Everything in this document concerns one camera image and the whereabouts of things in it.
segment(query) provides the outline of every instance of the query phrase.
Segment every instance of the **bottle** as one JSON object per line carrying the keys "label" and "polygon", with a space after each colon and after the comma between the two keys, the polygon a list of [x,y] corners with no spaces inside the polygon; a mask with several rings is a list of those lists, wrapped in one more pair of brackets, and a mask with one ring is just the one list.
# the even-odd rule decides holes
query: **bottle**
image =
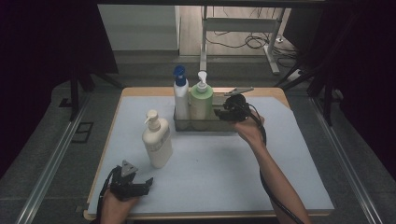
{"label": "bottle", "polygon": [[206,77],[205,71],[199,72],[200,82],[191,88],[191,119],[208,119],[212,113],[213,90]]}
{"label": "bottle", "polygon": [[189,125],[189,81],[185,75],[186,69],[182,65],[178,65],[174,70],[175,84],[175,118],[177,128],[183,130]]}
{"label": "bottle", "polygon": [[151,165],[162,168],[172,156],[172,142],[169,123],[166,119],[158,117],[156,110],[149,110],[145,121],[148,127],[143,132],[143,142]]}

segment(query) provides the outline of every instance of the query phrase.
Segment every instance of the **blue pump cap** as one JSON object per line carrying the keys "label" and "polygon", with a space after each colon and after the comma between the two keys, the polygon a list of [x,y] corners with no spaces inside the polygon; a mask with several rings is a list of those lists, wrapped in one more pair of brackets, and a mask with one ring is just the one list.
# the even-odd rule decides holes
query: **blue pump cap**
{"label": "blue pump cap", "polygon": [[186,69],[184,68],[183,65],[178,65],[175,67],[174,76],[175,76],[175,83],[177,86],[186,85],[186,76],[184,75],[185,71]]}

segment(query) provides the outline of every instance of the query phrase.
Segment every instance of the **gray carpet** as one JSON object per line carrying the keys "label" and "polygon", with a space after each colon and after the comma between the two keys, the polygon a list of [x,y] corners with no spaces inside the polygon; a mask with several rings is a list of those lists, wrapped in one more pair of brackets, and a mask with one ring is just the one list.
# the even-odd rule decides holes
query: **gray carpet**
{"label": "gray carpet", "polygon": [[[121,63],[120,75],[111,75],[125,86],[172,86],[172,71],[176,63]],[[191,85],[195,83],[198,63],[186,66]],[[287,68],[281,68],[285,74]],[[266,63],[209,63],[208,83],[213,87],[271,87],[280,77],[274,77]],[[96,88],[89,93],[90,101],[81,122],[93,122],[92,134],[86,144],[72,143],[53,178],[34,223],[88,223],[82,216],[87,208],[91,184],[105,146],[108,130],[120,99],[121,90],[93,76]],[[318,168],[335,210],[327,217],[313,217],[314,223],[369,223],[354,191],[350,187],[339,161],[334,156],[329,139],[320,126],[303,83],[287,92],[304,139]],[[14,223],[33,185],[62,135],[70,108],[60,108],[63,98],[69,98],[69,85],[64,83],[53,91],[52,103],[29,142],[0,180],[0,223]],[[384,223],[395,223],[396,184],[339,110],[333,105],[332,121],[346,153],[362,183],[368,189]],[[218,220],[136,221],[135,223],[219,223]],[[261,218],[233,219],[228,223],[263,223]]]}

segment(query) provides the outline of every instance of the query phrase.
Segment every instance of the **green bottle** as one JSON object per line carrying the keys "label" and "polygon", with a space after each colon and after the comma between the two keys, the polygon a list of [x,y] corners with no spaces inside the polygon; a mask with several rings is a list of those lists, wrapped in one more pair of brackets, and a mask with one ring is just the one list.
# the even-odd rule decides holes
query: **green bottle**
{"label": "green bottle", "polygon": [[213,89],[206,84],[206,72],[201,71],[201,80],[190,91],[191,119],[208,119],[212,113]]}

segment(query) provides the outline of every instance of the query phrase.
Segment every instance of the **wooden floor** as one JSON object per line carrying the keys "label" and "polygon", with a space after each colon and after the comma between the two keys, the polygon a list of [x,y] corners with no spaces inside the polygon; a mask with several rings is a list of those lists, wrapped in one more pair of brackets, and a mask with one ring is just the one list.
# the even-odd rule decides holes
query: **wooden floor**
{"label": "wooden floor", "polygon": [[[209,7],[207,9],[208,17],[216,18],[262,18],[275,19],[280,12],[280,8],[267,7]],[[283,16],[282,24],[279,29],[278,37],[283,34],[285,24],[288,20],[290,9],[287,8]],[[202,15],[203,9],[201,7],[180,7],[180,56],[200,55],[201,39],[202,39]],[[247,55],[260,56],[264,55],[263,48],[252,49],[245,45],[242,48],[233,48],[244,45],[245,39],[250,33],[231,32],[224,34],[223,32],[207,32],[206,34],[206,50],[207,55]],[[265,38],[264,34],[253,34],[261,38]],[[276,47],[282,49],[293,49],[286,39],[282,43],[276,42]],[[252,47],[260,46],[257,41],[250,41],[249,45]]]}

